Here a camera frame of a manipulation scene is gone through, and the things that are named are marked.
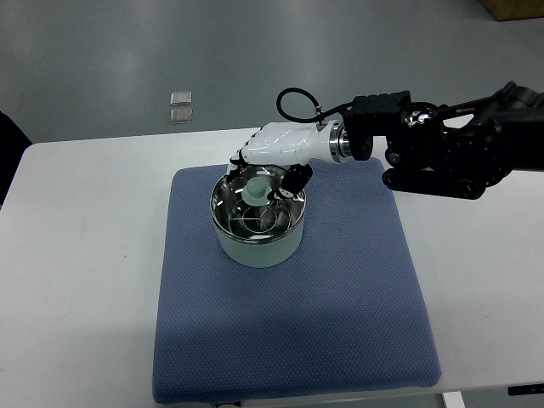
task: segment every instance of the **blue cushion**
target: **blue cushion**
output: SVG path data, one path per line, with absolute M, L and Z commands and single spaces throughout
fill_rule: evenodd
M 225 166 L 175 175 L 156 325 L 156 402 L 439 380 L 427 310 L 381 162 L 312 167 L 300 247 L 266 269 L 239 265 L 218 243 L 209 197 Z

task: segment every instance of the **stainless steel pot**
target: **stainless steel pot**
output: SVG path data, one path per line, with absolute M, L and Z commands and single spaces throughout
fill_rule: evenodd
M 292 199 L 268 201 L 259 207 L 242 198 L 249 180 L 262 178 L 269 189 L 277 190 L 285 173 L 286 169 L 278 166 L 247 166 L 232 183 L 222 177 L 215 185 L 210 200 L 212 220 L 221 247 L 236 262 L 265 268 L 285 261 L 297 250 L 303 237 L 304 191 Z

